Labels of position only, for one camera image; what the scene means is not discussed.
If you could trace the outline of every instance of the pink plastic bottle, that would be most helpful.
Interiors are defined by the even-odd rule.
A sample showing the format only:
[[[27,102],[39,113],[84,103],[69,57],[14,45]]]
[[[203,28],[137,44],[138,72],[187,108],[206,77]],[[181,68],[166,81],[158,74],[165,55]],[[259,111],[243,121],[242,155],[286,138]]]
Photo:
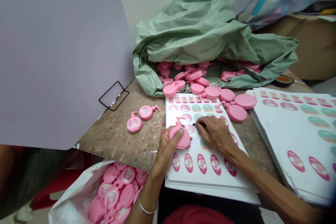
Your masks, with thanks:
[[[139,115],[140,117],[143,119],[143,120],[148,120],[149,118],[151,118],[153,116],[153,111],[159,109],[159,107],[157,105],[153,106],[153,107],[150,107],[150,106],[142,106],[140,109],[139,109]]]
[[[181,119],[185,119],[184,117],[177,117],[176,126],[172,128],[168,133],[168,138],[171,140],[175,134],[175,132],[179,131],[180,129],[184,130],[184,134],[180,138],[177,143],[176,149],[185,149],[188,147],[190,143],[190,135],[188,131],[182,127],[182,123],[180,122]]]
[[[139,130],[141,130],[142,128],[142,121],[139,117],[136,117],[134,114],[136,114],[137,111],[134,111],[131,113],[131,118],[128,120],[127,122],[127,129],[132,132],[135,133]]]

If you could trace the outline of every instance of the bangle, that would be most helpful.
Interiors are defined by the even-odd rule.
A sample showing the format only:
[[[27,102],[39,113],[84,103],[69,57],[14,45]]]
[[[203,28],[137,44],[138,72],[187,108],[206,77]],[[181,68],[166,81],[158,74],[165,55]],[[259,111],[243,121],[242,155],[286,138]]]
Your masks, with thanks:
[[[140,194],[139,194],[139,197],[138,197],[138,201],[139,201],[139,205],[140,205],[140,209],[141,209],[141,212],[145,212],[146,214],[153,214],[155,213],[156,211],[156,208],[153,212],[149,212],[147,211],[142,205],[141,205],[141,202],[140,202]]]

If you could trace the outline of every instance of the worn table surface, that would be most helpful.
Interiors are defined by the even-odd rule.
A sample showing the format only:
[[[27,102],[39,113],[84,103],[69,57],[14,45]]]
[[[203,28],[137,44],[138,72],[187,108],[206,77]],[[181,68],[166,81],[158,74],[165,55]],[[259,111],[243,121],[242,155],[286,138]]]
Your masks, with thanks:
[[[312,90],[293,73],[287,70],[284,74],[296,80],[287,88],[275,87],[271,84],[265,88],[283,90],[287,92],[311,93]],[[147,96],[138,81],[134,79],[126,88],[130,94],[114,112],[106,110],[86,134],[79,140],[76,147],[82,151],[89,152],[104,158],[113,159],[136,168],[149,171],[155,159],[158,149],[159,136],[165,119],[165,99]],[[245,93],[246,90],[233,90],[237,95]],[[122,100],[125,93],[117,99]],[[144,105],[158,105],[160,111],[154,111],[153,117],[147,121],[143,120],[141,131],[132,134],[126,128],[126,122],[131,112],[138,111]],[[241,123],[232,122],[250,158],[262,169],[271,174],[278,181],[280,175],[270,156],[270,153],[261,138],[261,135],[252,119],[250,113],[248,118]]]

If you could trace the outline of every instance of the sticker sheet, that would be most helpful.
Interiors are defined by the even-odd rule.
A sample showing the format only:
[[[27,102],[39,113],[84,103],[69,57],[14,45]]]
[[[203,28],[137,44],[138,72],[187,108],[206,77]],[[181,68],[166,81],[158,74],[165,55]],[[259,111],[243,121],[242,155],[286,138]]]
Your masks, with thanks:
[[[184,117],[182,124],[188,130],[192,141],[189,149],[176,150],[173,164],[167,172],[167,180],[172,183],[189,183],[207,187],[226,187],[232,189],[252,190],[252,183],[231,164],[225,157],[217,153],[198,134],[193,126],[196,120],[203,116],[223,118],[238,147],[246,152],[237,132],[231,124],[220,101],[201,100],[194,94],[177,94],[166,97],[166,127],[175,125],[176,117]]]

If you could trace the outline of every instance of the pump dispenser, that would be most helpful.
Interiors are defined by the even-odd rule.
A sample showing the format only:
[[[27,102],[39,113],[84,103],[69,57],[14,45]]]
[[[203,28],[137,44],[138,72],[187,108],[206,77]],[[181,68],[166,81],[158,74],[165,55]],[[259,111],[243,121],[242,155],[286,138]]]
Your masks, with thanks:
[[[190,143],[190,135],[188,131],[182,127],[182,123],[180,122],[181,119],[185,119],[184,117],[177,117],[176,126],[172,128],[168,133],[168,138],[171,140],[174,134],[179,131],[180,129],[184,129],[184,134],[180,138],[177,143],[176,149],[185,149],[188,147]]]

